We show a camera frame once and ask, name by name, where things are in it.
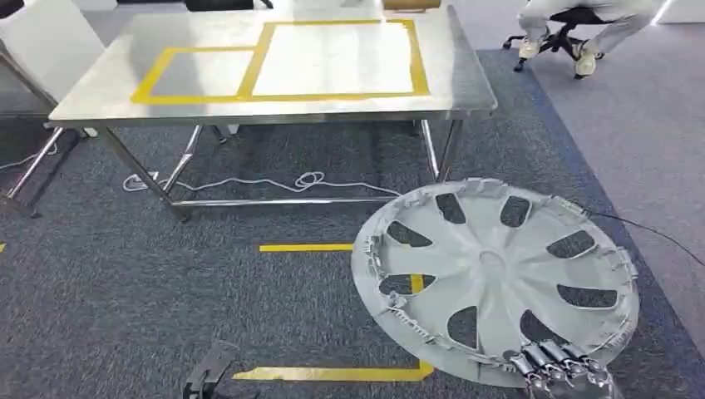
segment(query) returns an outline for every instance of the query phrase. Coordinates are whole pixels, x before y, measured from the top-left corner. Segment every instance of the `yellow tape rectangle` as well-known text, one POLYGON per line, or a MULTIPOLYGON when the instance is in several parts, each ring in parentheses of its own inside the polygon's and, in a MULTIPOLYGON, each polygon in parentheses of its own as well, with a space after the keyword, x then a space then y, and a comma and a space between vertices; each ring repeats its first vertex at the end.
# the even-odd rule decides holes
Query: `yellow tape rectangle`
POLYGON ((291 22, 266 22, 262 27, 257 44, 254 46, 240 47, 167 47, 157 57, 154 66, 147 72, 142 83, 132 95, 132 102, 148 105, 186 105, 230 102, 257 102, 257 101, 327 101, 327 100, 364 100, 370 98, 427 96, 430 94, 426 71, 423 66, 421 49, 414 21, 411 19, 363 19, 341 21, 291 21, 291 22), (360 24, 402 24, 409 36, 411 49, 411 65, 409 72, 412 79, 412 91, 400 93, 325 93, 325 94, 282 94, 282 95, 254 95, 253 90, 262 70, 264 59, 269 51, 272 38, 277 26, 329 26, 329 25, 360 25, 360 24), (152 96, 151 92, 162 74, 171 64, 174 55, 190 52, 253 52, 243 80, 232 96, 152 96))

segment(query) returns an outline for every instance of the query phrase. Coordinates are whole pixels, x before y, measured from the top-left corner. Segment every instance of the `gray carpet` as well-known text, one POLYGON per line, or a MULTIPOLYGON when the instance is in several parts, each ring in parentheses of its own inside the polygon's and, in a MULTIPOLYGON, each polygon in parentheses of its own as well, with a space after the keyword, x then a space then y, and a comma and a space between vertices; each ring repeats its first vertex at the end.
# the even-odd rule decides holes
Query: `gray carpet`
MULTIPOLYGON (((613 211, 536 79, 510 71, 514 57, 481 53, 500 109, 491 121, 467 126, 453 177, 496 177, 613 211)), ((409 190, 428 181, 421 142, 409 130, 374 122, 246 126, 222 146, 205 135, 183 180, 267 175, 290 182, 323 170, 331 181, 409 190)), ((121 133, 150 169, 165 173, 190 129, 121 133)), ((257 252, 257 243, 352 242, 373 207, 198 212, 183 225, 149 193, 122 192, 128 174, 105 143, 90 140, 71 153, 42 197, 42 218, 0 215, 0 242, 7 243, 0 254, 0 358, 7 359, 0 362, 0 397, 175 397, 216 339, 239 347, 238 370, 414 364, 364 310, 347 254, 257 252)), ((200 196, 224 192, 282 194, 231 185, 200 196)), ((625 396, 703 397, 703 360, 631 238, 621 224, 598 222, 639 261, 640 323, 612 365, 625 396)), ((420 383, 227 381, 220 390, 261 392, 262 399, 509 393, 441 372, 420 383)))
MULTIPOLYGON (((22 165, 11 166, 30 155, 36 154, 51 135, 52 131, 44 129, 46 116, 0 117, 0 193, 6 194, 19 180, 32 160, 22 165)), ((68 132, 57 142, 58 153, 47 156, 37 172, 27 182, 17 199, 32 207, 42 196, 54 174, 58 172, 77 143, 75 132, 68 132)))

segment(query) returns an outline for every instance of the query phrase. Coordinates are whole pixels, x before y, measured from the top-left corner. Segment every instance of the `hubcap center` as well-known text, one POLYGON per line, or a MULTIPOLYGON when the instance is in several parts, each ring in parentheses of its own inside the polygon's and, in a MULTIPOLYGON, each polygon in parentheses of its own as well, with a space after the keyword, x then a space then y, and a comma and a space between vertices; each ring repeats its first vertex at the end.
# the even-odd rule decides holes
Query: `hubcap center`
POLYGON ((480 254, 481 273, 489 278, 506 278, 505 260, 496 252, 484 251, 480 254))

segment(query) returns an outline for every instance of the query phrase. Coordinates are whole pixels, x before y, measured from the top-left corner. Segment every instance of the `tabletop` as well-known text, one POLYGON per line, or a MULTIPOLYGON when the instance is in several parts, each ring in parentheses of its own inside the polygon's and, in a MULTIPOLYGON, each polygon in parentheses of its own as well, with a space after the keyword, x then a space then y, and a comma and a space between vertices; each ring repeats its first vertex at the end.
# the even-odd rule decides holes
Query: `tabletop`
POLYGON ((466 119, 496 98, 453 7, 145 14, 53 126, 466 119))

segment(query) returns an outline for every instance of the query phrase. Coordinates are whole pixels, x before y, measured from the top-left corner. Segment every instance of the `black cable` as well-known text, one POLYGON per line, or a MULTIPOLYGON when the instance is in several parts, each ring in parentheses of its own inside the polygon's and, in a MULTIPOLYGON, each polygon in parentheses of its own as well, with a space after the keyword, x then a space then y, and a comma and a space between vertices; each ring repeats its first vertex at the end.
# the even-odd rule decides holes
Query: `black cable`
POLYGON ((664 238, 667 239, 668 241, 670 241, 670 242, 676 244, 676 245, 677 245, 680 249, 682 249, 686 254, 690 255, 691 258, 695 259, 695 261, 698 262, 701 266, 705 267, 705 262, 703 262, 703 261, 702 261, 696 254, 694 254, 690 249, 686 248, 683 244, 679 243, 678 240, 676 240, 675 238, 673 238, 673 237, 671 237, 671 236, 669 236, 669 235, 667 235, 667 234, 661 233, 660 231, 658 231, 658 230, 656 230, 656 229, 654 229, 654 228, 651 228, 651 227, 648 227, 648 226, 644 226, 643 224, 639 224, 639 223, 637 223, 637 222, 633 222, 632 220, 629 220, 629 219, 620 218, 619 216, 615 216, 615 215, 613 215, 613 214, 603 214, 603 213, 601 213, 601 212, 595 212, 595 211, 590 210, 590 209, 585 209, 585 212, 587 212, 588 215, 595 215, 595 216, 600 216, 600 217, 607 218, 607 219, 619 220, 620 222, 624 222, 624 223, 626 223, 626 224, 631 224, 631 225, 634 226, 634 227, 638 227, 638 228, 640 228, 640 229, 644 229, 644 230, 650 231, 650 232, 652 232, 652 233, 654 233, 654 234, 656 234, 656 235, 660 235, 661 237, 664 237, 664 238))

